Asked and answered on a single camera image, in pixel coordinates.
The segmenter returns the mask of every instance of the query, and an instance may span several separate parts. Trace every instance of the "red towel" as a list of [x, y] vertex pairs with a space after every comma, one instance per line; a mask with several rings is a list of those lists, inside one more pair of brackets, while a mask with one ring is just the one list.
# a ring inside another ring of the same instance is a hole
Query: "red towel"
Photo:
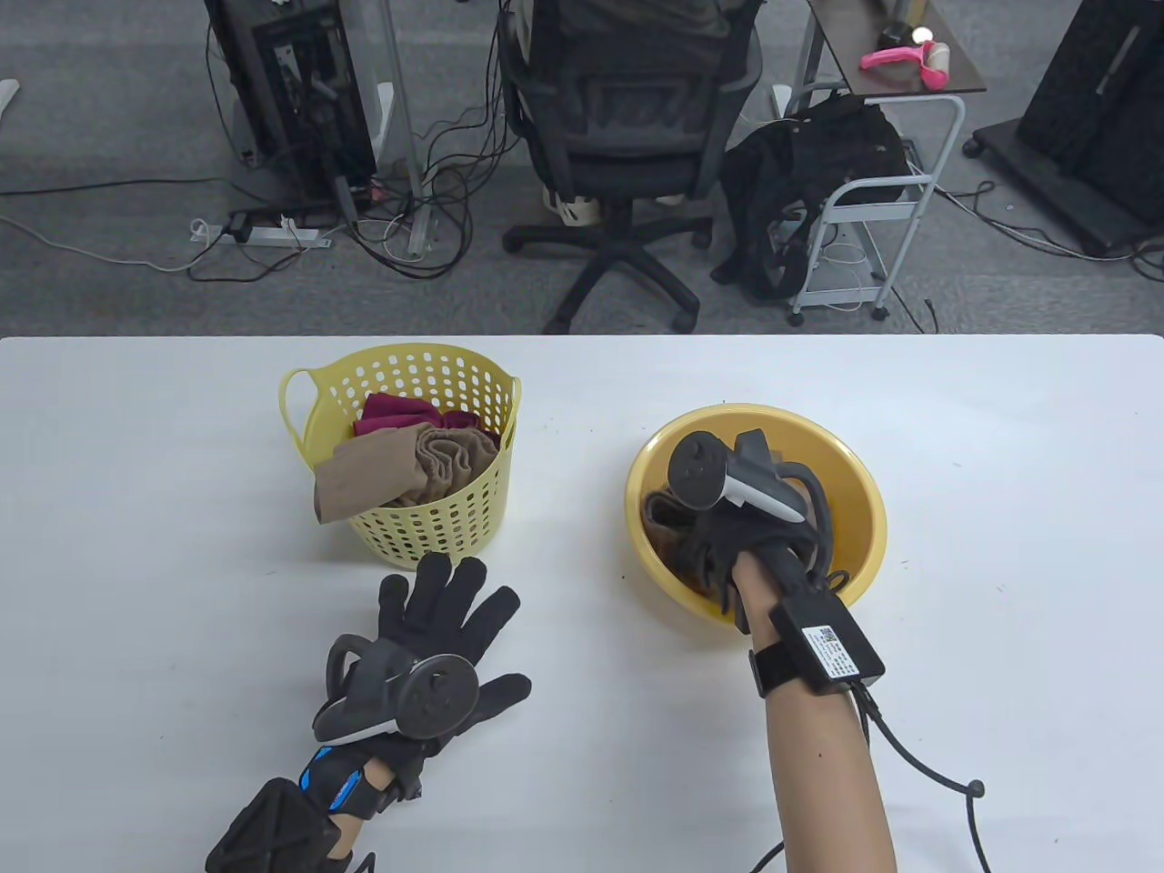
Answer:
[[353, 430], [356, 436], [382, 431], [386, 427], [412, 427], [413, 425], [433, 425], [448, 430], [475, 427], [481, 430], [481, 418], [473, 412], [452, 410], [441, 413], [428, 400], [419, 397], [393, 397], [386, 393], [368, 396], [364, 403], [363, 418], [355, 423]]

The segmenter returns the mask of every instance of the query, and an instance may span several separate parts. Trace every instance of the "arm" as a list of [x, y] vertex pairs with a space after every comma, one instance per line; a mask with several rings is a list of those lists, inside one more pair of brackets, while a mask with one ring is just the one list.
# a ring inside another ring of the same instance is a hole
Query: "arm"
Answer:
[[[755, 651], [779, 640], [767, 570], [747, 553], [732, 573]], [[816, 696], [801, 680], [768, 695], [768, 755], [792, 873], [895, 873], [873, 760], [847, 695]]]
[[[364, 778], [374, 788], [381, 792], [388, 790], [388, 787], [392, 785], [392, 780], [395, 779], [392, 771], [376, 758], [372, 758], [364, 765]], [[341, 860], [348, 857], [352, 847], [356, 844], [356, 837], [360, 836], [364, 822], [362, 818], [342, 814], [332, 816], [332, 822], [340, 829], [340, 839], [335, 844], [335, 847], [327, 853], [327, 857], [332, 860]]]

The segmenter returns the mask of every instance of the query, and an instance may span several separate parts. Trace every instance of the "yellow bowl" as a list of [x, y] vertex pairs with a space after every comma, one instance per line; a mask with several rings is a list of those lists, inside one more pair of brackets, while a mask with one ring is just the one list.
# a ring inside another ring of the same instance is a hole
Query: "yellow bowl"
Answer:
[[873, 584], [885, 560], [888, 526], [881, 492], [844, 442], [807, 418], [771, 406], [708, 406], [676, 418], [647, 441], [626, 481], [626, 525], [639, 560], [659, 587], [691, 612], [731, 624], [731, 617], [721, 615], [718, 604], [684, 585], [655, 554], [643, 527], [643, 501], [666, 488], [672, 452], [687, 434], [708, 431], [731, 446], [737, 435], [757, 428], [764, 431], [773, 452], [780, 452], [786, 461], [807, 464], [819, 477], [836, 528], [832, 569], [847, 570], [852, 576], [840, 592], [840, 599], [852, 605]]

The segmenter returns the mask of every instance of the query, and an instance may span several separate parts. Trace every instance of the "chair base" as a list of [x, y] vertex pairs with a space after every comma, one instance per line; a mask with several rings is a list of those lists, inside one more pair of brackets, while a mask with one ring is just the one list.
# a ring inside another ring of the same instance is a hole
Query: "chair base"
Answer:
[[558, 307], [558, 312], [542, 329], [545, 334], [567, 334], [570, 324], [587, 296], [594, 290], [610, 268], [622, 262], [633, 267], [654, 282], [675, 301], [680, 313], [672, 321], [676, 333], [691, 333], [700, 317], [700, 298], [687, 288], [679, 277], [662, 265], [647, 250], [652, 242], [675, 236], [691, 234], [691, 244], [697, 249], [711, 246], [710, 218], [665, 218], [633, 225], [631, 213], [633, 201], [604, 201], [606, 218], [595, 227], [555, 227], [526, 225], [511, 227], [502, 235], [502, 248], [510, 254], [517, 254], [527, 243], [549, 242], [560, 246], [594, 251], [594, 256], [582, 268], [570, 290]]

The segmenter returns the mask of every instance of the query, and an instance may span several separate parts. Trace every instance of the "beige cloth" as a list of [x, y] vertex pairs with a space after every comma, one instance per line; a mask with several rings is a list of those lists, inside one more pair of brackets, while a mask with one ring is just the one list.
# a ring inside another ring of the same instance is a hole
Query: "beige cloth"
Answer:
[[417, 436], [417, 462], [425, 482], [393, 499], [392, 506], [420, 506], [454, 495], [488, 470], [497, 457], [497, 446], [481, 431], [421, 427], [426, 430]]
[[374, 431], [336, 446], [315, 467], [315, 518], [320, 524], [359, 516], [425, 487], [417, 440], [432, 425]]

